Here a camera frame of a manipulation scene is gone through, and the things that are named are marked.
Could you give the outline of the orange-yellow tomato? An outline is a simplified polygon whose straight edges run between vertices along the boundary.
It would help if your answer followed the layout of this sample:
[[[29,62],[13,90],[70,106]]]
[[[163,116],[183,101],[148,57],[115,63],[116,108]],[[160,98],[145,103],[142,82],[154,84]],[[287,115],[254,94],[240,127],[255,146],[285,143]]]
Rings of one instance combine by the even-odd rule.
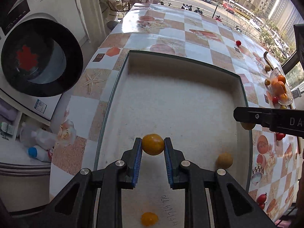
[[[145,227],[153,226],[158,222],[159,218],[155,213],[145,212],[141,216],[141,224]]]

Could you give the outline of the yellow tomato with calyx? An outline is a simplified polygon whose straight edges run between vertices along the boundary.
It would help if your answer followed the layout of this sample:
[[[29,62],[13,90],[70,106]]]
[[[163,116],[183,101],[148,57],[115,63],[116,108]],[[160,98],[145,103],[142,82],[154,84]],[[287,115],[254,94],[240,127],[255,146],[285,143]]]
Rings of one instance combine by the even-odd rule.
[[[164,150],[164,140],[158,134],[148,134],[142,139],[142,150],[149,155],[159,155]]]

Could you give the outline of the red tomato right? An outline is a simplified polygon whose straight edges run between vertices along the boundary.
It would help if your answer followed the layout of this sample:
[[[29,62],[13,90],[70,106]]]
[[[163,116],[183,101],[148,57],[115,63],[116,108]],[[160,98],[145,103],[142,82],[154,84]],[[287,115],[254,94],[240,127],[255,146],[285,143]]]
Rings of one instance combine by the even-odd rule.
[[[276,140],[281,141],[285,136],[284,133],[276,133]]]

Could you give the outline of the small orange front bowl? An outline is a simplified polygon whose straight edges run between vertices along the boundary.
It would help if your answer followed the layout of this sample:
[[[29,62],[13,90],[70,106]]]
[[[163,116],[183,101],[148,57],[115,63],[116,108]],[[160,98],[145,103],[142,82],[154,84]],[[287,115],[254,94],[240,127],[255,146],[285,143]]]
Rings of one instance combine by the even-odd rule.
[[[280,95],[279,95],[279,100],[280,100],[281,102],[287,102],[287,101],[288,101],[288,96],[287,96],[287,94],[286,94],[286,93],[280,94]]]

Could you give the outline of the red tomato near lower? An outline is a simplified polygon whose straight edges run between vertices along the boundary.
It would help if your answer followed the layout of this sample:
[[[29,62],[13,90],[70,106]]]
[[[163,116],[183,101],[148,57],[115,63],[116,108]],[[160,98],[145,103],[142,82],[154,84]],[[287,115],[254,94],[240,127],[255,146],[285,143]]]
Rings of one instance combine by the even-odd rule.
[[[260,203],[259,208],[261,208],[263,210],[265,208],[265,203]]]

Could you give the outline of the red tomato near upper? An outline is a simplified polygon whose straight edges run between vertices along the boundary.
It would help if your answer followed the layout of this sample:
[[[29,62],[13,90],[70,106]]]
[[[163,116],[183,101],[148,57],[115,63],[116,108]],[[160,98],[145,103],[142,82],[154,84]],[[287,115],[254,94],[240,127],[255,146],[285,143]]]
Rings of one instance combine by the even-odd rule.
[[[256,202],[260,205],[260,204],[264,204],[266,202],[267,199],[267,193],[261,194],[257,197]]]

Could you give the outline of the glass fruit bowl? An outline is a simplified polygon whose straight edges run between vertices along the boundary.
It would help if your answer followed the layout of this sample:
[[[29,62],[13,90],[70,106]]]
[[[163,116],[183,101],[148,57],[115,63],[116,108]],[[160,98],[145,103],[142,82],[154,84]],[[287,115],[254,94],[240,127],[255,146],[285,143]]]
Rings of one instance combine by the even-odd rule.
[[[280,105],[291,105],[293,103],[292,92],[287,84],[285,75],[283,75],[279,68],[274,68],[270,77],[270,89],[272,95],[278,98]]]

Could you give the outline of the brown longan centre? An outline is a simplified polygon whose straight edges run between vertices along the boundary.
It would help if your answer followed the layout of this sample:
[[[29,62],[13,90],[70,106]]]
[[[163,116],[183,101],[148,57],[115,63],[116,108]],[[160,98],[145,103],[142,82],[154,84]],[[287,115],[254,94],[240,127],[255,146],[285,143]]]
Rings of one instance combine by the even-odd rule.
[[[243,123],[243,122],[241,122],[241,126],[245,130],[252,130],[256,125],[254,123]]]

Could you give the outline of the yellow tomato beside bowl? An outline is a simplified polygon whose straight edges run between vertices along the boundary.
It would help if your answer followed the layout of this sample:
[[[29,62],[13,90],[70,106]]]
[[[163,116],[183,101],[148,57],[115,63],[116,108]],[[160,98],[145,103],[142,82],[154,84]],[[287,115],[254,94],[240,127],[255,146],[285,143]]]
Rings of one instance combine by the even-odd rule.
[[[264,84],[266,86],[269,86],[271,84],[271,81],[269,79],[265,79]]]

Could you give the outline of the brown longan in tray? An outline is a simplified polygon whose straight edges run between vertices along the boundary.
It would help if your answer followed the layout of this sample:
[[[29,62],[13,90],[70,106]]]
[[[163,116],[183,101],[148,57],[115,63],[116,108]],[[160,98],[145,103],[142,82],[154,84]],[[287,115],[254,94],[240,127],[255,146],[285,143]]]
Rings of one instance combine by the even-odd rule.
[[[217,168],[228,169],[233,164],[233,157],[228,152],[222,153],[217,157],[215,164]]]

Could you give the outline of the brown longan behind bowl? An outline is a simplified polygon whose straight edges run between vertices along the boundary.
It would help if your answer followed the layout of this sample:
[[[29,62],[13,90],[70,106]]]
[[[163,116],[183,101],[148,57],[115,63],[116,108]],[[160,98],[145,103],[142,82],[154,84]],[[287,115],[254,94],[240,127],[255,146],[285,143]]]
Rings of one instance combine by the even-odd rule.
[[[265,66],[265,71],[266,72],[269,72],[271,70],[271,67],[267,64],[266,66]]]

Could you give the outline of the white bottle blue cap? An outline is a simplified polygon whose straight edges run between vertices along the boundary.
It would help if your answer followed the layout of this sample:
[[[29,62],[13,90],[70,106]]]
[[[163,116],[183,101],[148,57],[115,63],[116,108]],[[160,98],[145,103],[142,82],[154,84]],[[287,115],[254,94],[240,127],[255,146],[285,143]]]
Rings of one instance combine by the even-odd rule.
[[[35,159],[37,159],[41,162],[45,162],[45,163],[51,162],[51,157],[49,156],[48,151],[44,150],[40,146],[29,147],[27,152],[31,158],[35,158]]]

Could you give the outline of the long wooden shoehorn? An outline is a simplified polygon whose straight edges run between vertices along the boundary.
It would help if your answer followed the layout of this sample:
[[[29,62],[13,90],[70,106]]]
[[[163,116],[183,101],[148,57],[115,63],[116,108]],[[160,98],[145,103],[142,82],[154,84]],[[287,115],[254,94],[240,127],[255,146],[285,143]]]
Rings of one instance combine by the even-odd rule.
[[[272,68],[280,68],[280,63],[267,51],[263,54],[264,60],[269,66],[272,66]]]

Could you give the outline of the patterned vinyl tablecloth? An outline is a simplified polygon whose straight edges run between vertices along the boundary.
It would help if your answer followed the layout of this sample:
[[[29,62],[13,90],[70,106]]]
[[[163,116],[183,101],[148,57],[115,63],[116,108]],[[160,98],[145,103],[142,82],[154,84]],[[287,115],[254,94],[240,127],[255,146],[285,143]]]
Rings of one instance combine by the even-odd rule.
[[[99,133],[114,82],[131,49],[187,57],[238,74],[251,107],[277,108],[264,84],[264,49],[249,37],[209,17],[160,5],[137,4],[101,44],[77,84],[61,98],[64,114],[54,127],[58,143],[51,163],[49,193],[53,198],[82,168],[93,168]],[[279,219],[296,198],[301,169],[300,142],[294,136],[253,130],[250,195],[267,193],[265,212]]]

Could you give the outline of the white washing machine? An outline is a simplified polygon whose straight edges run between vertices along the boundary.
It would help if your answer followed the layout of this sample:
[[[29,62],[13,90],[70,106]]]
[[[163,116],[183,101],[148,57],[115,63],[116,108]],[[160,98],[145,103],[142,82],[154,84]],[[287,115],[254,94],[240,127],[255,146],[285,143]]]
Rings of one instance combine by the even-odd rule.
[[[51,120],[81,76],[86,37],[75,0],[16,0],[1,23],[1,99]]]

